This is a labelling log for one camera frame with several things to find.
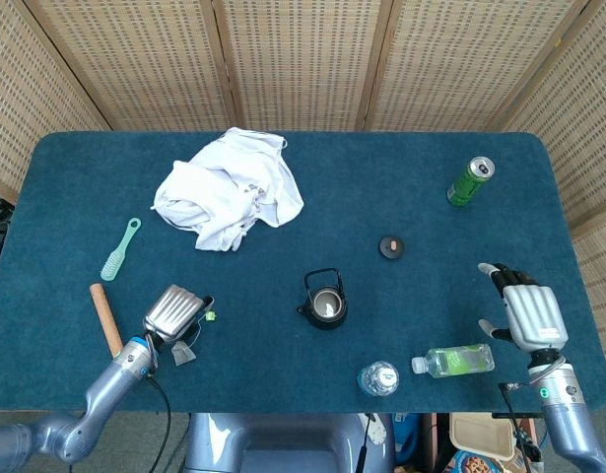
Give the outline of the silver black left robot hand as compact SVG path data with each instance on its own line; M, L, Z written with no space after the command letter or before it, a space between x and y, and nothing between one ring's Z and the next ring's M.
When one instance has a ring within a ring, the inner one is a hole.
M170 285L144 317L145 334L156 349L179 340L197 320L200 312L209 310L215 299L199 298L193 293Z

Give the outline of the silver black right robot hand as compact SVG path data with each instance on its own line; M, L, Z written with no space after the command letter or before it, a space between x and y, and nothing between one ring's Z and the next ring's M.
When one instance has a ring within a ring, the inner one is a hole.
M569 334L550 287L501 263L482 262L478 269L496 287L508 321L508 328L497 328L489 320L480 319L478 324L487 336L513 343L526 354L565 347Z

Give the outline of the tea bag with green tag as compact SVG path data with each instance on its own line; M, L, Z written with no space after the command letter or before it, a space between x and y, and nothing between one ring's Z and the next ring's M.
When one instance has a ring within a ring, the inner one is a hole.
M217 313L214 310L211 309L205 311L191 323L185 334L174 343L171 348L171 353L177 367L192 362L196 359L193 347L201 334L202 323L214 322L216 318Z

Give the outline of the black cast iron teapot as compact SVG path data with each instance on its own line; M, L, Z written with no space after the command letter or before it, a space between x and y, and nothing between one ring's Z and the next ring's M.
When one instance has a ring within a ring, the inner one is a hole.
M336 276L336 284L323 286L312 290L309 284L311 276L332 272ZM348 302L344 292L341 272L338 268L328 267L316 269L303 276L306 291L305 302L297 308L297 313L307 321L322 330L333 330L344 323L348 313Z

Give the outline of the blue plastic package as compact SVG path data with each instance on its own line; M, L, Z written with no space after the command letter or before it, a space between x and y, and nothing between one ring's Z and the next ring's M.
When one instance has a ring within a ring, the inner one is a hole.
M407 463L419 440L421 415L418 413L394 413L392 415L395 461L397 465Z

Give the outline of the wooden rolling pin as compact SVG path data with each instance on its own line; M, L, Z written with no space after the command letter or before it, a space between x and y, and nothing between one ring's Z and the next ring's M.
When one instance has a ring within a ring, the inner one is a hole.
M102 284L92 284L90 293L108 349L112 357L116 358L123 349L123 342Z

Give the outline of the mint green hairbrush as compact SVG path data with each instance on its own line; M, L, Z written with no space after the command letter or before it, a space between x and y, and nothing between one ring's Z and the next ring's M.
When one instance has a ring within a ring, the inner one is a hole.
M100 276L103 281L113 281L125 259L126 251L131 242L131 239L135 236L141 227L141 220L139 218L131 218L126 226L123 237L118 246L110 253L106 262L104 263Z

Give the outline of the clear bottle green label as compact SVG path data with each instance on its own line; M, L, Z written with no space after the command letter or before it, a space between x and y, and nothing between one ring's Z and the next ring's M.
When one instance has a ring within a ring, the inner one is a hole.
M433 378L491 372L495 361L487 344L432 348L423 357L411 360L415 374L429 374Z

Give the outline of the blue felt table mat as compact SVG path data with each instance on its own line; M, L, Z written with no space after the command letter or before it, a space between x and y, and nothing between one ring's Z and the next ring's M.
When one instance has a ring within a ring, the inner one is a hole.
M478 321L506 325L482 262L550 286L570 335L565 353L592 409L606 404L606 361L543 143L529 133L289 132L284 159L303 210L257 223L232 252L200 251L193 233L152 210L173 163L210 133L63 132L36 145L0 257L0 410L79 410L110 354L89 287L131 218L141 220L105 292L124 338L170 285L215 299L217 318L163 394L138 385L126 410L194 412L501 412L504 381L529 357L495 341L492 372L434 379L411 371L433 347L482 343ZM475 157L495 174L464 206L446 192ZM399 259L378 249L404 241ZM297 313L303 276L341 272L348 313L322 330ZM397 389L364 394L359 371L393 364Z

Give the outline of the beige takeout box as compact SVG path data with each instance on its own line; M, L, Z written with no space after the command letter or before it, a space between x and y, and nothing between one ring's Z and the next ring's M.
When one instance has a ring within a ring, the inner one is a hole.
M495 419L491 413L451 413L449 437L460 450L497 460L511 460L514 457L516 441L511 420Z

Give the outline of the green energy drink can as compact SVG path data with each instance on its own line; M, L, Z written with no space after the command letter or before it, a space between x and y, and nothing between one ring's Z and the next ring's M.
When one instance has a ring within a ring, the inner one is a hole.
M489 158L473 158L448 188L447 201L454 206L468 204L477 191L493 177L495 170L495 164Z

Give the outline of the cookie box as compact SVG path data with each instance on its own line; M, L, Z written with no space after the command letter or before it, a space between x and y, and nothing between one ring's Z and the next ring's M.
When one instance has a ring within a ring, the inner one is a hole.
M442 473L536 473L527 470L520 455L503 461L478 453L457 450Z

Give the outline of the clear water bottle white cap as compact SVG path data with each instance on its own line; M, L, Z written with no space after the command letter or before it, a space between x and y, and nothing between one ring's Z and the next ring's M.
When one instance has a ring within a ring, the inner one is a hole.
M396 367L386 361L377 361L362 368L357 375L360 390L369 396L386 397L399 385Z

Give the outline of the blue-grey robot torso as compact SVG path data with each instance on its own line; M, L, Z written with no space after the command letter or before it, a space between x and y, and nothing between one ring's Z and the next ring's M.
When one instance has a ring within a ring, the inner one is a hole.
M196 413L182 473L392 473L387 414Z

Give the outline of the woven folding screen wooden frame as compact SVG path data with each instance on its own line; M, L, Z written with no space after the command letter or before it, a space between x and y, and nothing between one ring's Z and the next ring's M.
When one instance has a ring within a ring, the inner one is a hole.
M0 196L62 130L528 131L606 341L606 0L0 0Z

